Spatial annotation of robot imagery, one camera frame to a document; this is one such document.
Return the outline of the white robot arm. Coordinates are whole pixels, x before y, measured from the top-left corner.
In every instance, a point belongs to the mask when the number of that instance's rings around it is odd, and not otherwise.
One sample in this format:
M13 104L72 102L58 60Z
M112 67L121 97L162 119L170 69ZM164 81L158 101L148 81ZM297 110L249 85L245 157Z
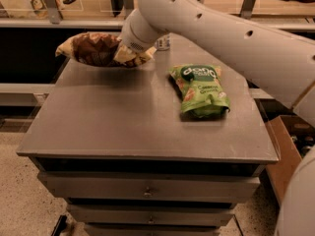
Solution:
M315 41L210 9L196 0L138 0L122 42L135 52L179 34L315 126Z

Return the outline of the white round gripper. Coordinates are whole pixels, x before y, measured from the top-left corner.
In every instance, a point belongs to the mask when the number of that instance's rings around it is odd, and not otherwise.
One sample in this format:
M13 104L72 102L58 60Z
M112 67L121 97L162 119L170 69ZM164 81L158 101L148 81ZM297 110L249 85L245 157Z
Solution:
M126 63L136 58L137 53L147 51L153 47L156 41L167 34L167 31L151 26L135 9L125 20L122 27L119 44L114 60L118 63Z

